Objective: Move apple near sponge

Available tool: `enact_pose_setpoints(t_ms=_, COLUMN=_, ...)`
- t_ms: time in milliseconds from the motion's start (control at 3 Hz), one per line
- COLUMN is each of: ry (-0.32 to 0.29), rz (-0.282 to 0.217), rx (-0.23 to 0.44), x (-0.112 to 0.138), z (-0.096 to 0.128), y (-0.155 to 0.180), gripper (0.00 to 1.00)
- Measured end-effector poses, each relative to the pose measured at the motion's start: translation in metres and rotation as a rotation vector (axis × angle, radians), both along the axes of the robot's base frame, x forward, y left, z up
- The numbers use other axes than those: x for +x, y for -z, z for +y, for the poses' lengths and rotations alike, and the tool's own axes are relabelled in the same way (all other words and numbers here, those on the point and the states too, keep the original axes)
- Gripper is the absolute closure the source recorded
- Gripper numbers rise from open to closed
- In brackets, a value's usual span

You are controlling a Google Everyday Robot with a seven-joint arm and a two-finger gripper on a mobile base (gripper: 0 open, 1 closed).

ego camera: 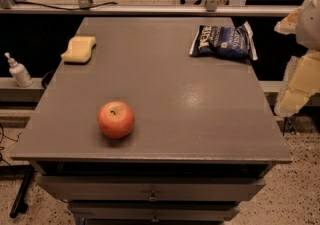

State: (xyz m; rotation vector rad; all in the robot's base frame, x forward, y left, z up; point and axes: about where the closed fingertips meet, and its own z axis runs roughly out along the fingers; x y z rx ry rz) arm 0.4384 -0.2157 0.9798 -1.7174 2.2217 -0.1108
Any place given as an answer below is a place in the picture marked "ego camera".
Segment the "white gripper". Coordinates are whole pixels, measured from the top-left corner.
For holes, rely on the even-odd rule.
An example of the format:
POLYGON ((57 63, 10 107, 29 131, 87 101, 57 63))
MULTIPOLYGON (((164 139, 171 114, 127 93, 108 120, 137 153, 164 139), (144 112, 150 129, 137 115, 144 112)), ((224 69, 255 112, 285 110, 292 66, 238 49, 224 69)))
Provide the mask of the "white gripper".
POLYGON ((292 56, 287 63, 274 112, 291 117, 320 91, 320 0, 304 0, 301 7, 278 21, 274 30, 283 35, 296 33, 300 45, 315 49, 300 58, 292 56))

